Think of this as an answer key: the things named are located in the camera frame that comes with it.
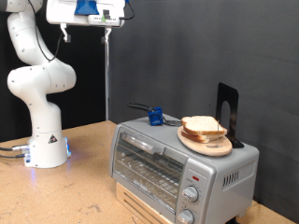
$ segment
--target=red button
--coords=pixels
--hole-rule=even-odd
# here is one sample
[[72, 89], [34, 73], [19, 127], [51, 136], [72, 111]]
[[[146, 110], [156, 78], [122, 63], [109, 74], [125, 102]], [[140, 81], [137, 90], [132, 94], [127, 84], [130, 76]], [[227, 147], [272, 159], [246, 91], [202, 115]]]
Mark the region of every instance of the red button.
[[197, 176], [195, 176], [195, 175], [194, 175], [192, 178], [193, 178], [194, 180], [196, 180], [196, 181], [199, 181], [199, 178], [198, 178]]

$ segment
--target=toaster oven door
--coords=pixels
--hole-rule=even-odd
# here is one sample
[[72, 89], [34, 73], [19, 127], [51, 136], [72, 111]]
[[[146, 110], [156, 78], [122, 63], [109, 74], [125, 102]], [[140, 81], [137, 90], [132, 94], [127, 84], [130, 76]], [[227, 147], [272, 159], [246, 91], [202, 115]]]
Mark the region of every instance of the toaster oven door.
[[146, 136], [122, 131], [115, 145], [113, 172], [175, 214], [187, 159]]

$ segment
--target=wooden table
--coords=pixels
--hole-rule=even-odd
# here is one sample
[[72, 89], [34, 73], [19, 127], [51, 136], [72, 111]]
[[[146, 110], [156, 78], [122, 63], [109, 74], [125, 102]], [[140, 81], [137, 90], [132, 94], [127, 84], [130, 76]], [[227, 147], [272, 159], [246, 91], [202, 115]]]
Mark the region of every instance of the wooden table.
[[[108, 175], [115, 127], [104, 121], [64, 130], [72, 157], [56, 168], [26, 168], [23, 159], [0, 158], [0, 223], [142, 223], [116, 200], [115, 182]], [[25, 144], [27, 139], [1, 143], [0, 147]], [[294, 223], [256, 202], [237, 221]]]

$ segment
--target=silver toaster oven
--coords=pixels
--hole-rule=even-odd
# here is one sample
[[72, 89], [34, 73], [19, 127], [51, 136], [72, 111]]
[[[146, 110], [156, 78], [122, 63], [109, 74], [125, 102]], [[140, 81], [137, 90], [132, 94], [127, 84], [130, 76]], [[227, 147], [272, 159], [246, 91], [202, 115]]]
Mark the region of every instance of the silver toaster oven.
[[109, 174], [173, 223], [223, 224], [252, 203], [259, 151], [245, 145], [223, 157], [185, 147], [178, 127], [149, 118], [117, 126]]

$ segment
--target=metal bookend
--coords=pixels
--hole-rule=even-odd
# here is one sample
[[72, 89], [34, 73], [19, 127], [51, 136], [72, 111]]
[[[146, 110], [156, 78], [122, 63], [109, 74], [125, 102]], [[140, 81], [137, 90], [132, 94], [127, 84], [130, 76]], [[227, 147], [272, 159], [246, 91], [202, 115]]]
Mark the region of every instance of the metal bookend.
[[233, 148], [244, 147], [244, 145], [240, 141], [235, 139], [235, 125], [236, 125], [238, 99], [239, 99], [239, 94], [236, 89], [229, 87], [221, 82], [219, 83], [217, 108], [216, 108], [216, 120], [221, 121], [222, 105], [226, 101], [231, 108], [230, 127], [226, 136], [232, 142]]

